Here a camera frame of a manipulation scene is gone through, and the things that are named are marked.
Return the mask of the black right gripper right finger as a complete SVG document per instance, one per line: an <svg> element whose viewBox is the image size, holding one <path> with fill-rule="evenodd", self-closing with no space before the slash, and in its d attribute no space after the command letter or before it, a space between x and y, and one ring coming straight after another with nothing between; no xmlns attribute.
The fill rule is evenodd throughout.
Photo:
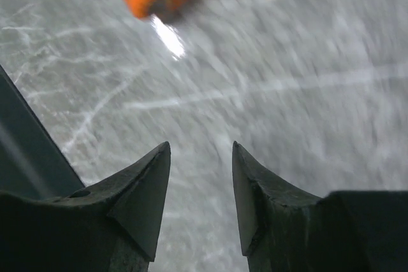
<svg viewBox="0 0 408 272"><path fill-rule="evenodd" d="M233 143L233 191L242 255L250 271L330 271L323 220L331 202L282 179Z"/></svg>

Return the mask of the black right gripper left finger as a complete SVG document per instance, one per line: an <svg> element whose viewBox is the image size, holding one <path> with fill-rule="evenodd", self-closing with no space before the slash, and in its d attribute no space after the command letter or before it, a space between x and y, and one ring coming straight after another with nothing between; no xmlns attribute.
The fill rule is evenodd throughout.
<svg viewBox="0 0 408 272"><path fill-rule="evenodd" d="M170 175L164 142L108 178L52 202L48 271L147 271Z"/></svg>

